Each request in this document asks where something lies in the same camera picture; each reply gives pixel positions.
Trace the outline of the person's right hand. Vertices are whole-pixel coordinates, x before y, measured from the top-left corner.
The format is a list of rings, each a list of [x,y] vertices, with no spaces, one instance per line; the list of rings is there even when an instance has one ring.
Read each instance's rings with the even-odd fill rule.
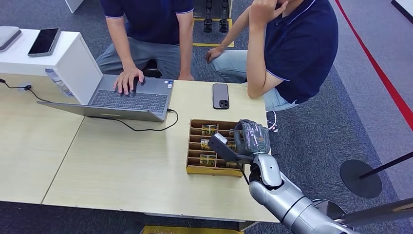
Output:
[[[207,51],[206,62],[209,64],[214,59],[218,58],[225,50],[225,47],[217,46]]]
[[[135,78],[142,82],[144,80],[144,74],[135,65],[125,66],[123,72],[117,77],[113,84],[113,89],[120,94],[128,95],[130,91],[135,88]]]

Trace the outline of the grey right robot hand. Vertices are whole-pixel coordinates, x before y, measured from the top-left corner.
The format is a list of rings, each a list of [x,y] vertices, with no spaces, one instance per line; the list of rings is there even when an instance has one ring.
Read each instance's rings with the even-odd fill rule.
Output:
[[[240,119],[236,124],[234,141],[238,153],[242,155],[268,154],[270,152],[268,129],[248,119]]]

